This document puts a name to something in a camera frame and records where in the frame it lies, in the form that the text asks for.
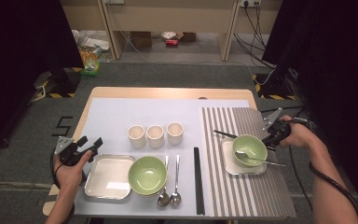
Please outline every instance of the square plate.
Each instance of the square plate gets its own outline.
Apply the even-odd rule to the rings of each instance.
[[[267,170],[267,165],[262,163],[258,166],[248,168],[235,163],[232,155],[233,138],[226,137],[222,140],[223,161],[226,171],[231,175],[261,175]]]
[[[123,199],[131,191],[128,172],[135,159],[131,156],[100,155],[95,157],[86,182],[90,197]]]

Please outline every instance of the white cup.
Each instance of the white cup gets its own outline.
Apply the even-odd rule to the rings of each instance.
[[[179,122],[170,123],[167,126],[168,142],[179,145],[183,141],[183,125]]]
[[[143,147],[146,144],[145,129],[141,125],[133,125],[128,130],[128,137],[131,145],[135,148]]]
[[[159,125],[150,126],[146,131],[147,141],[152,148],[164,145],[164,130]]]

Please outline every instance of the metal spoon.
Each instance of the metal spoon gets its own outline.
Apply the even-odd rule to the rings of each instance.
[[[167,167],[168,172],[168,156],[165,157],[165,167]],[[166,192],[167,186],[164,186],[162,192],[158,196],[157,204],[160,207],[165,207],[170,203],[170,196]]]
[[[235,155],[242,159],[242,158],[247,158],[249,160],[255,160],[255,161],[262,161],[264,163],[268,163],[268,164],[271,164],[271,165],[280,165],[280,166],[285,166],[285,164],[281,164],[281,163],[276,163],[276,162],[272,162],[272,161],[263,161],[263,160],[260,160],[260,159],[257,159],[257,158],[249,158],[248,154],[246,154],[246,152],[244,151],[235,151]]]
[[[178,205],[182,201],[182,197],[178,193],[178,176],[179,176],[179,155],[176,155],[176,178],[175,178],[175,192],[171,195],[171,204]]]

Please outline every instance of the human hand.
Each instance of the human hand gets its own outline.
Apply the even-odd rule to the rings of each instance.
[[[77,189],[81,182],[83,166],[90,159],[91,155],[91,151],[87,151],[75,166],[63,165],[60,162],[59,156],[55,156],[54,171],[61,189]]]
[[[282,116],[280,118],[284,121],[289,121],[292,118],[290,116]],[[290,135],[284,138],[280,142],[281,147],[301,147],[301,148],[310,148],[310,144],[314,141],[319,140],[319,138],[311,132],[306,126],[299,123],[290,124],[291,132]]]

